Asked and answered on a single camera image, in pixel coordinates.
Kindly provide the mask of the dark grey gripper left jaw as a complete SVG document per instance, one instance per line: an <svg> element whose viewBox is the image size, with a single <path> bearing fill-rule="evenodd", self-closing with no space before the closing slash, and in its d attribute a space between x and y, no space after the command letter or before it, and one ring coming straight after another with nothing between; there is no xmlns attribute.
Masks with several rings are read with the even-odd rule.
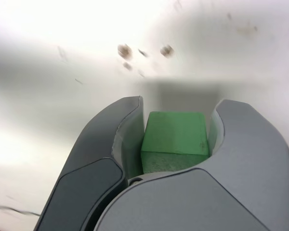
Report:
<svg viewBox="0 0 289 231"><path fill-rule="evenodd" d="M142 175L144 103L124 97L92 118L77 138L35 226L92 231L129 180Z"/></svg>

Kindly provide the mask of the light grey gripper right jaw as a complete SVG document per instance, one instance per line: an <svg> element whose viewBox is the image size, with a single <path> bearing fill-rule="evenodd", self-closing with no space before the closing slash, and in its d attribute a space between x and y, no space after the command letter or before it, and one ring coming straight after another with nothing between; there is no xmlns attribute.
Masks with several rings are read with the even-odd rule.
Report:
<svg viewBox="0 0 289 231"><path fill-rule="evenodd" d="M289 231L289 148L247 103L212 114L215 153L186 170L155 175L120 193L97 231Z"/></svg>

